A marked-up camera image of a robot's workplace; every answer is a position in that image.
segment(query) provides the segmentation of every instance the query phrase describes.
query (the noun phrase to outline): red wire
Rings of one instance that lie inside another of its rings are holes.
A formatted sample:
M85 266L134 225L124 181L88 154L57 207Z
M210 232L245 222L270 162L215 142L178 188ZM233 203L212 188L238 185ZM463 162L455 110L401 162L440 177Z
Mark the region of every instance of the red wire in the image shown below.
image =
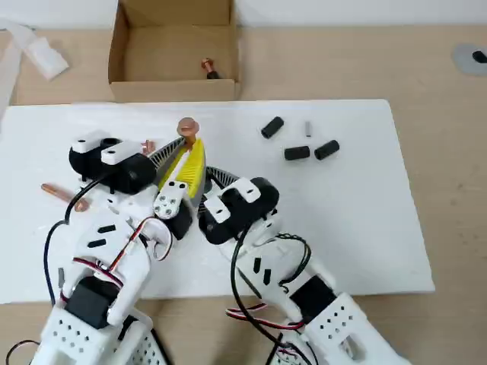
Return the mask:
M108 272L107 270L103 270L99 266L96 266L93 262L90 262L90 261L85 260L85 259L80 259L79 257L74 257L73 262L77 262L79 264L86 265L89 268L91 268L93 271L99 272L99 273L107 276L107 278L114 281L115 284L118 285L119 287L123 287L123 282L120 279L118 279L117 276L113 275L112 273Z
M112 264L108 268L108 271L112 271L117 266L119 261L122 259L123 255L125 255L125 250L126 250L127 246L140 234L140 232L144 228L145 222L148 221L149 219L152 219L152 218L157 219L153 216L150 216L150 217L144 218L144 220L142 222L140 222L140 224L137 226L137 229L135 229L134 233L130 236L128 243L123 247L122 251L119 252L119 254L116 256L115 260L113 260Z
M247 308L247 310L259 310L259 309L263 309L265 307L267 307L267 304L260 303L260 304L256 304L255 306L251 306L251 307ZM234 313L242 313L242 311L239 308L228 308L227 311L234 312Z
M233 318L233 319L238 319L240 321L248 322L248 319L245 316L241 316L241 315L238 315L236 313L226 312L226 315ZM303 322L299 322L299 323L295 323L295 324L293 323L290 325L279 325L279 324L274 323L274 322L266 321L265 319L255 318L255 320L258 323L260 323L261 325L266 325L267 327L271 327L273 329L295 330L295 329L300 329L301 327L304 326Z

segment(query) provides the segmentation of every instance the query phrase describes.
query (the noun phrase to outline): copper bolt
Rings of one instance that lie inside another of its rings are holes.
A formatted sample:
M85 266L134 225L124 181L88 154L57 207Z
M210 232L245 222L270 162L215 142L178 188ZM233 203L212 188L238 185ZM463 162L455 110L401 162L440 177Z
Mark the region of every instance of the copper bolt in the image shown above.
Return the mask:
M189 146L196 142L196 133L199 131L199 124L193 118L182 118L177 125L177 133L186 139Z
M145 156L148 156L152 152L155 151L155 142L146 140L144 143L142 143L142 154Z
M66 203L69 203L75 197L75 194L73 192L70 192L54 184L42 184L40 188L50 195L54 195L55 197L60 198ZM89 207L90 203L88 203L86 199L81 198L75 205L75 211L87 211Z
M206 72L212 72L213 69L213 60L212 59L203 59L201 61L201 67L206 70Z

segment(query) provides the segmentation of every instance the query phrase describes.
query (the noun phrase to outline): white board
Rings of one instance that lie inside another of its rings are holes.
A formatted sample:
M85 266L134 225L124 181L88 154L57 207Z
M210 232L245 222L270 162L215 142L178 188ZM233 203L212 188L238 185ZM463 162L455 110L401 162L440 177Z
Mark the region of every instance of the white board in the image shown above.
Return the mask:
M285 231L305 238L350 294L434 290L422 232L390 107L384 100L13 106L0 124L0 303L47 300L42 252L65 204L42 183L77 187L68 163L73 138L95 129L134 141L171 141L177 122L201 125L207 164L238 176L262 176L281 193ZM274 138L259 130L274 116ZM313 123L312 138L304 121ZM339 153L322 161L285 161L283 149L314 149L336 139ZM75 235L94 209L75 213L56 232L49 256L53 282L71 258ZM144 297L231 293L229 264L194 227L168 260L154 268Z

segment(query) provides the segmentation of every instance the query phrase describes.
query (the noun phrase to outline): wooden table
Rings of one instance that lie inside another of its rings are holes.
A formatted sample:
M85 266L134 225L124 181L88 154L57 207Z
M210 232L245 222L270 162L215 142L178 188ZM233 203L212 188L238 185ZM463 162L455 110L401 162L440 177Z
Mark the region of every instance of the wooden table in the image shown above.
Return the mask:
M47 84L24 61L14 103L111 100L109 31L39 33L62 50L72 68ZM485 363L487 78L462 75L450 54L460 42L485 45L487 27L272 28L241 33L244 100L390 101L437 291L357 301L384 337L415 365ZM0 49L5 43L0 35ZM264 363L270 343L249 325L224 317L223 309L232 303L231 298L160 300L141 307L153 315L178 365ZM38 338L48 313L46 303L0 306L0 352L22 338ZM25 349L14 359L27 363L29 356L31 351Z

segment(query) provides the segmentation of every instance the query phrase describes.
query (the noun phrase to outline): white bracket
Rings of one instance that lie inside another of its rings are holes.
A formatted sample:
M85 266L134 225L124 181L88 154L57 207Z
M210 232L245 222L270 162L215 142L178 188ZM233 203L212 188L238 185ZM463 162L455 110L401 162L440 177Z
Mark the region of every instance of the white bracket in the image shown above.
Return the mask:
M188 196L188 184L176 180L166 181L154 200L154 212L162 220L176 217L181 202Z
M207 199L203 204L217 223L223 223L230 217L230 211L221 201L221 196L230 189L236 189L247 203L254 203L260 198L260 190L248 179L240 178L221 190L217 195Z
M140 152L142 152L142 147L139 143L133 141L120 142L101 151L101 162L107 165L117 165Z
M86 135L77 137L71 147L74 152L79 154L86 154L87 152L100 147L100 143L105 138L108 138L108 134L104 131L93 131Z

